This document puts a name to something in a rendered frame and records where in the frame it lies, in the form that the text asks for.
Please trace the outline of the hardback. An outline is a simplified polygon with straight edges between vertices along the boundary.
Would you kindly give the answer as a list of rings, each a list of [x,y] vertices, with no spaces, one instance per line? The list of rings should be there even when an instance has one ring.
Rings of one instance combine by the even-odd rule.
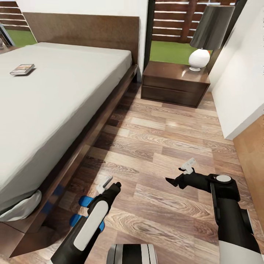
[[[34,64],[25,64],[17,66],[13,71],[10,72],[12,76],[14,75],[27,75],[35,67]]]

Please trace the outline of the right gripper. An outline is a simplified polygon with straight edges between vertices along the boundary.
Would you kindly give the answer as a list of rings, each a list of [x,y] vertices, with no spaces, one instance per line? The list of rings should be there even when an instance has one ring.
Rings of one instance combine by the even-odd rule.
[[[181,168],[178,168],[181,171],[185,171],[182,170]],[[198,184],[197,184],[197,180],[198,177],[201,175],[199,173],[195,173],[194,168],[192,167],[193,172],[191,174],[181,174],[179,177],[177,177],[176,179],[171,179],[171,178],[165,178],[169,183],[171,183],[173,186],[177,187],[179,185],[179,187],[181,189],[184,189],[187,186],[192,186],[194,188],[198,188]]]

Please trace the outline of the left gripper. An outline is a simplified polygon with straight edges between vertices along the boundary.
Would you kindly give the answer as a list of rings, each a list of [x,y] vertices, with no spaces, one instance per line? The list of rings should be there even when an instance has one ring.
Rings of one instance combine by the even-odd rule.
[[[106,190],[103,194],[108,193],[112,196],[113,202],[115,197],[120,193],[121,191],[121,183],[118,181],[116,183],[113,183],[108,190]]]

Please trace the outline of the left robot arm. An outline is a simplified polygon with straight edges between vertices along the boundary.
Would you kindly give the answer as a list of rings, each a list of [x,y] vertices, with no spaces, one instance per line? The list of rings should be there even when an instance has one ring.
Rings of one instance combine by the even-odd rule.
[[[113,179],[109,174],[96,186],[99,195],[88,204],[88,217],[81,216],[68,236],[55,251],[47,264],[84,264],[98,235],[99,226],[111,209],[111,204],[121,191],[121,183],[113,183],[105,188]]]

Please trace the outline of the sandal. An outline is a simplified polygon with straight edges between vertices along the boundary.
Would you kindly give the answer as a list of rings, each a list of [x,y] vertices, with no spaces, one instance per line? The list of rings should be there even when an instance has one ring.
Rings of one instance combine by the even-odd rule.
[[[80,198],[79,205],[86,208],[92,200],[93,198],[84,195]]]
[[[69,224],[71,226],[75,226],[77,221],[80,219],[81,215],[79,214],[74,214],[71,218],[70,218],[70,221],[69,221]],[[104,226],[105,226],[105,223],[104,221],[101,223],[101,225],[99,226],[99,228],[101,229],[101,232],[102,230],[104,229]]]

